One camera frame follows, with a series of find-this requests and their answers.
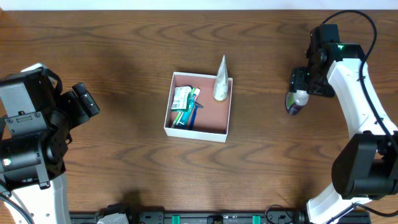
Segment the white and green soap packet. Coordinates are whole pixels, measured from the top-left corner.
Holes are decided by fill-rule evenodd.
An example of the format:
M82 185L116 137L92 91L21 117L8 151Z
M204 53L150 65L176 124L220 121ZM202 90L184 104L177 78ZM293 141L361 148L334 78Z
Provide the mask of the white and green soap packet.
M174 97L170 109L176 112L188 112L191 108L194 87L178 86L174 89Z

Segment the small teal toothpaste tube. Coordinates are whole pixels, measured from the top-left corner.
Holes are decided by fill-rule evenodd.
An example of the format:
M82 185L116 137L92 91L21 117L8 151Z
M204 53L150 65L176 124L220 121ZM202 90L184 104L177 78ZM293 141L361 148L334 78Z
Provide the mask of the small teal toothpaste tube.
M189 95L189 104L188 104L188 110L186 112L183 112L178 121L177 121L177 126L180 128L184 128L187 126L188 120L190 118L190 115L193 111L193 108L195 106L195 102L200 94L200 89L199 88L194 88L191 94Z

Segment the blue disposable razor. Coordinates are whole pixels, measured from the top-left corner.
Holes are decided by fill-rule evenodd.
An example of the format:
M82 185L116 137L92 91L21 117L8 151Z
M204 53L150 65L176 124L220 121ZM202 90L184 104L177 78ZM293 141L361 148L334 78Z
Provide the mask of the blue disposable razor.
M194 103L194 108L193 108L192 117L191 117L191 120L190 120L190 124L189 124L189 126L188 126L188 129L189 129L189 130L192 130L192 129L193 129L193 126L194 126L194 123L195 123L195 118L196 118L196 116L197 116L197 110L198 110L198 109L202 109L202 108L204 108L204 106L202 106L201 104L199 104L199 103Z

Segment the green and white toothbrush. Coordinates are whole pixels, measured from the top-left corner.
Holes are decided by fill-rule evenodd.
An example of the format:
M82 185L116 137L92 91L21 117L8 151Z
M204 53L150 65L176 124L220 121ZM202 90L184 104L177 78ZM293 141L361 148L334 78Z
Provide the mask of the green and white toothbrush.
M174 119L174 121L173 121L173 123L172 123L172 125L171 125L171 128L175 128L176 126L177 126L177 121L178 121L178 119L179 119L179 117L180 117L180 115L182 114L183 112L177 112L177 116L176 116L176 118Z

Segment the white bamboo print tube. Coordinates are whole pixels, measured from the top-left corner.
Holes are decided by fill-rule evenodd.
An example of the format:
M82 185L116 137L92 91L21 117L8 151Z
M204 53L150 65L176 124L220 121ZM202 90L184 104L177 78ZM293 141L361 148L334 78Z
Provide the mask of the white bamboo print tube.
M226 57L224 55L220 63L220 67L218 69L215 84L213 87L213 98L216 101L224 101L227 98L228 90L228 70L226 65Z

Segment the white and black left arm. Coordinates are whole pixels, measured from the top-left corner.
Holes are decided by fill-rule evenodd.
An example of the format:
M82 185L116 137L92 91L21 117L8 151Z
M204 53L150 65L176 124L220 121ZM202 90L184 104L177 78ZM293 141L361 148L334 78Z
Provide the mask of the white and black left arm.
M16 223L71 223L63 157L70 131L100 108L83 83L64 92L42 63L1 79L1 200Z

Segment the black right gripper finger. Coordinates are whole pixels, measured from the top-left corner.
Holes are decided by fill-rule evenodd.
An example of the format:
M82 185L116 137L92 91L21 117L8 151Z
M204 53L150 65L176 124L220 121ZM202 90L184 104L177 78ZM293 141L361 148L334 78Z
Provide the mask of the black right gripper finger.
M308 92L309 90L309 78L310 73L307 68L298 69L298 90Z
M303 67L294 68L290 76L289 91L303 90Z

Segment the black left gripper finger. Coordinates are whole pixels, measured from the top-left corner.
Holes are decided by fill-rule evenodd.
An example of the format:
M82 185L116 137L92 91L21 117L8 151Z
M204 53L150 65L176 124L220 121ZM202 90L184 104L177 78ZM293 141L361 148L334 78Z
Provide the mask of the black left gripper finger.
M74 91L68 91L63 94L63 110L70 118L71 124L83 124L89 120Z
M89 117L96 116L100 112L99 106L96 104L92 95L83 83L77 83L72 86L72 89L76 93L82 108Z

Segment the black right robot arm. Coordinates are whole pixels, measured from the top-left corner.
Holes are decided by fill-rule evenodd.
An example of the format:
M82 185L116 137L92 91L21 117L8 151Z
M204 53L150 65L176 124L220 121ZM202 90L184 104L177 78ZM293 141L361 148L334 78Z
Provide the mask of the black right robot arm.
M311 95L336 96L349 141L333 162L331 184L297 220L337 223L355 208L397 193L397 126L377 97L359 44L311 44L306 57L307 67L292 72L286 110L296 115Z

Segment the clear pump bottle blue liquid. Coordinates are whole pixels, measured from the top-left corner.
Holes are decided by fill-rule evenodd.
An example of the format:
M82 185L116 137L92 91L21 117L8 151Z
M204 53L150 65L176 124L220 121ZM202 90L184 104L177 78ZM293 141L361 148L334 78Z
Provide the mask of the clear pump bottle blue liquid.
M309 94L304 90L288 92L285 97L285 107L289 115L296 115L307 104Z

